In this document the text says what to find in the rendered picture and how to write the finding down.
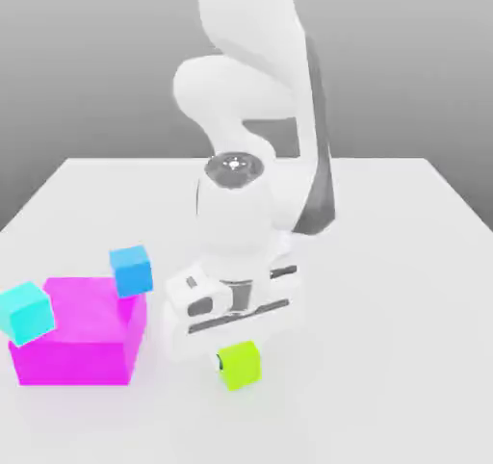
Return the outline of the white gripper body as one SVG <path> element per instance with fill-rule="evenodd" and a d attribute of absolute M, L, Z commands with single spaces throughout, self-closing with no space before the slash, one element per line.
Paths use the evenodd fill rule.
<path fill-rule="evenodd" d="M 221 283 L 199 269 L 188 269 L 167 284 L 161 335 L 168 359 L 182 361 L 244 341 L 262 344 L 272 336 L 298 329 L 305 317 L 301 274 L 271 270 L 271 288 L 263 302 L 234 310 L 249 298 L 251 283 Z"/>

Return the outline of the small lime green cube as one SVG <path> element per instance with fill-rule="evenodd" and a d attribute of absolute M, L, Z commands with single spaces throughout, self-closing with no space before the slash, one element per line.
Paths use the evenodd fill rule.
<path fill-rule="evenodd" d="M 222 348 L 217 354 L 220 374 L 230 391 L 235 391 L 261 378 L 261 356 L 252 341 Z"/>

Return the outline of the small blue cube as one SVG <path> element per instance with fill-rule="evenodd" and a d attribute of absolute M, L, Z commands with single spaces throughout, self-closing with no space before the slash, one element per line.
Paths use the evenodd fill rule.
<path fill-rule="evenodd" d="M 120 298 L 153 290 L 151 263 L 143 245 L 111 250 L 109 256 Z"/>

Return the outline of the small cyan cube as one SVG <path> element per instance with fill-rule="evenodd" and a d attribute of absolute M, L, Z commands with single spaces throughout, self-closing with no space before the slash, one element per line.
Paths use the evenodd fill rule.
<path fill-rule="evenodd" d="M 33 282 L 0 292 L 0 331 L 22 347 L 55 328 L 51 299 Z"/>

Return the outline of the large magenta box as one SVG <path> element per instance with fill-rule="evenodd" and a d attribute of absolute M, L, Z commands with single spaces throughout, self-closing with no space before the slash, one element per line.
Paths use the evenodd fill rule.
<path fill-rule="evenodd" d="M 22 386 L 118 386 L 130 383 L 147 321 L 144 294 L 121 298 L 112 277 L 50 277 L 56 328 L 17 348 Z"/>

